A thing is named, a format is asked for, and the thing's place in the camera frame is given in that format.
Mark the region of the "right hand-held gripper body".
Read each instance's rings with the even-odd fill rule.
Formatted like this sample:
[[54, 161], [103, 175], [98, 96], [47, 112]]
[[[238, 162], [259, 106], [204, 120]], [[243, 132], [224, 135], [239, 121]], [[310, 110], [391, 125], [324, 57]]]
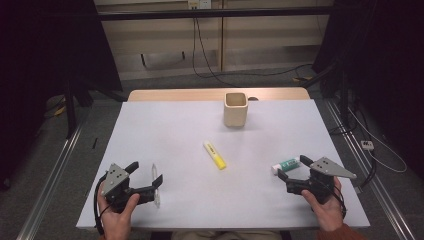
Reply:
[[288, 180], [285, 182], [286, 189], [288, 193], [296, 195], [300, 195], [303, 190], [308, 190], [320, 204], [326, 203], [333, 194], [335, 177], [357, 178], [356, 174], [327, 157], [322, 157], [314, 161], [308, 168], [310, 169], [308, 179], [299, 180], [288, 177]]

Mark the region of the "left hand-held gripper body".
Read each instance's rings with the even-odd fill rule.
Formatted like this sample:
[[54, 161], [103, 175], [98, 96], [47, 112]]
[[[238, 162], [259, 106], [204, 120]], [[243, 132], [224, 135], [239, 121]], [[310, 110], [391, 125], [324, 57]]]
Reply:
[[131, 213], [137, 206], [138, 195], [129, 186], [130, 174], [117, 164], [113, 163], [106, 173], [101, 197], [106, 201], [101, 212], [107, 209], [115, 213]]

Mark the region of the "green white glue stick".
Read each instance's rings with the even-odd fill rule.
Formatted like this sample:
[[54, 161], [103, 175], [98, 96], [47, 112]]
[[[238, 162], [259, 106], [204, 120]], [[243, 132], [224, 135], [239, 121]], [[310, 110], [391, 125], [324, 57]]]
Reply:
[[295, 158], [273, 165], [271, 167], [271, 172], [273, 175], [277, 175], [279, 170], [282, 170], [283, 172], [287, 172], [297, 168], [299, 166], [299, 163], [300, 163], [300, 158], [295, 157]]

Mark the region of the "yellow highlighter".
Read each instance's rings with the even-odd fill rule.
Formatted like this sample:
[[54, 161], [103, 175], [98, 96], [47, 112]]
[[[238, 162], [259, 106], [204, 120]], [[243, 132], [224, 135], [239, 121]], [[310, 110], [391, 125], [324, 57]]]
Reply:
[[208, 152], [209, 156], [212, 158], [213, 162], [219, 170], [226, 168], [226, 162], [223, 160], [221, 155], [217, 152], [216, 148], [210, 141], [205, 141], [203, 143], [204, 148]]

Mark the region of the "beige square cup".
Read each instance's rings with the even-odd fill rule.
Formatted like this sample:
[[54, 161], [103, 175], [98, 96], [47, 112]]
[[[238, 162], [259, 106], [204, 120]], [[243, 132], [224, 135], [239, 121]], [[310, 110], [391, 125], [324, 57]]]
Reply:
[[244, 93], [226, 93], [224, 98], [224, 125], [227, 127], [243, 127], [248, 112], [248, 99]]

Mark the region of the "person's right hand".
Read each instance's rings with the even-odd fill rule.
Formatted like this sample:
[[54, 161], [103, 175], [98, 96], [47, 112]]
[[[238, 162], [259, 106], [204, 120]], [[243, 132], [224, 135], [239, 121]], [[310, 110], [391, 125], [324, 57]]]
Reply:
[[308, 190], [303, 190], [301, 195], [311, 206], [317, 222], [322, 231], [332, 232], [343, 226], [343, 211], [339, 201], [341, 183], [337, 177], [334, 178], [334, 190], [325, 204], [320, 204], [315, 196]]

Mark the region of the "person's left hand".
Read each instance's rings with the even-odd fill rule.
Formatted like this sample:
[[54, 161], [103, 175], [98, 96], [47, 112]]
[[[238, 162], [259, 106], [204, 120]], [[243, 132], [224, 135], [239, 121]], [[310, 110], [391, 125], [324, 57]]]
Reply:
[[131, 217], [135, 210], [140, 196], [132, 195], [122, 213], [116, 213], [108, 208], [105, 198], [98, 194], [97, 202], [102, 212], [101, 221], [104, 228], [104, 236], [106, 240], [128, 240], [131, 232]]

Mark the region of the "white table mat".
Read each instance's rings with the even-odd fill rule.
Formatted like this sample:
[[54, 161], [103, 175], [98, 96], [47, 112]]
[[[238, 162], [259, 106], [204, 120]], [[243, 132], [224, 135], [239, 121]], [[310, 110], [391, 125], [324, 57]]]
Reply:
[[[143, 230], [310, 229], [308, 203], [290, 194], [271, 167], [305, 155], [339, 154], [312, 100], [252, 101], [242, 128], [223, 123], [221, 101], [127, 102], [120, 111], [98, 172], [137, 161], [134, 188], [163, 176], [160, 208], [137, 207]], [[226, 162], [219, 170], [203, 146], [210, 141]]]

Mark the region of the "black metal stand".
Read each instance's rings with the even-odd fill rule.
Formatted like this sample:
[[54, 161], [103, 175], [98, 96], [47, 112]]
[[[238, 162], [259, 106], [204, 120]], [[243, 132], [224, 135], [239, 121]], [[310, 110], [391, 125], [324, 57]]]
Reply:
[[90, 107], [93, 104], [93, 99], [87, 83], [83, 80], [70, 79], [65, 81], [64, 97], [68, 122], [67, 139], [70, 139], [77, 128], [74, 100], [77, 100], [82, 107]]

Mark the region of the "person's lap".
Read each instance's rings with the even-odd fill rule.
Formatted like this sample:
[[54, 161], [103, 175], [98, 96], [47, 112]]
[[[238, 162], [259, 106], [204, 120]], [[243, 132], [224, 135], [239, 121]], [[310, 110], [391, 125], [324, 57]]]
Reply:
[[282, 240], [276, 231], [176, 231], [171, 240]]

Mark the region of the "wooden table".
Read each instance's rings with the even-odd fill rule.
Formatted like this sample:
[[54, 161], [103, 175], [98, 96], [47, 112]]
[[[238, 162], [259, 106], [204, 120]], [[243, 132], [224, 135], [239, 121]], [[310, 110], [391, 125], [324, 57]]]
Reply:
[[269, 88], [202, 88], [202, 89], [150, 89], [134, 90], [128, 101], [222, 101], [226, 93], [240, 92], [258, 100], [307, 100], [302, 87]]

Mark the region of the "black curtain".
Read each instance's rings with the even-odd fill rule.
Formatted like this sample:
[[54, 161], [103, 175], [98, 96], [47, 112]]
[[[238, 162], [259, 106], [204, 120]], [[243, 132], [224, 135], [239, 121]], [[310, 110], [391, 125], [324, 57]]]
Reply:
[[313, 64], [341, 58], [363, 105], [408, 167], [424, 180], [424, 0], [333, 0], [358, 11], [333, 13]]
[[89, 106], [122, 85], [94, 0], [0, 0], [0, 191], [55, 95]]

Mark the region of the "black horizontal bar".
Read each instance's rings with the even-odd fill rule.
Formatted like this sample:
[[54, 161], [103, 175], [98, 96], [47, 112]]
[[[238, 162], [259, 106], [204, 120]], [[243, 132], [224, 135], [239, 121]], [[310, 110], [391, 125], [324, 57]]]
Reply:
[[255, 8], [255, 9], [206, 9], [206, 10], [172, 10], [143, 12], [103, 12], [97, 17], [101, 21], [120, 20], [157, 20], [157, 19], [191, 19], [223, 17], [261, 17], [261, 16], [303, 16], [328, 15], [334, 7], [294, 7], [294, 8]]

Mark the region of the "metal floor rail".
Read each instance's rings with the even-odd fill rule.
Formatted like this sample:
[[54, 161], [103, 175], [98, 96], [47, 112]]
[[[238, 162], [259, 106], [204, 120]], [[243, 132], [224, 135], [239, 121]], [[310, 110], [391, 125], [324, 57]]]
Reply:
[[68, 165], [69, 159], [79, 140], [83, 126], [87, 121], [89, 113], [82, 113], [80, 119], [76, 123], [76, 127], [66, 138], [56, 163], [50, 172], [41, 193], [37, 197], [29, 216], [26, 218], [16, 240], [34, 240], [46, 211], [52, 201], [53, 194], [59, 184], [63, 172]]
[[405, 216], [400, 211], [400, 208], [389, 194], [388, 189], [384, 186], [383, 182], [377, 175], [377, 168], [379, 166], [391, 173], [398, 173], [398, 170], [394, 171], [392, 168], [388, 168], [385, 164], [381, 164], [380, 160], [373, 155], [372, 151], [364, 150], [361, 147], [361, 141], [359, 141], [353, 131], [342, 121], [342, 111], [334, 101], [329, 100], [326, 102], [326, 105], [334, 118], [337, 127], [341, 130], [341, 136], [345, 139], [356, 162], [365, 175], [365, 185], [358, 185], [356, 190], [362, 192], [366, 189], [366, 187], [369, 187], [372, 190], [377, 202], [384, 211], [384, 215], [387, 217], [390, 225], [395, 231], [398, 240], [417, 240], [412, 229], [407, 223]]

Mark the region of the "white wall socket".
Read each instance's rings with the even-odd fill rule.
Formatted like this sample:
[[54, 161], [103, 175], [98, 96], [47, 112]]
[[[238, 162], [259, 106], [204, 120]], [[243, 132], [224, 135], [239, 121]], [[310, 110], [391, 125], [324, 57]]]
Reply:
[[211, 0], [187, 0], [188, 8], [191, 10], [195, 9], [211, 9]]

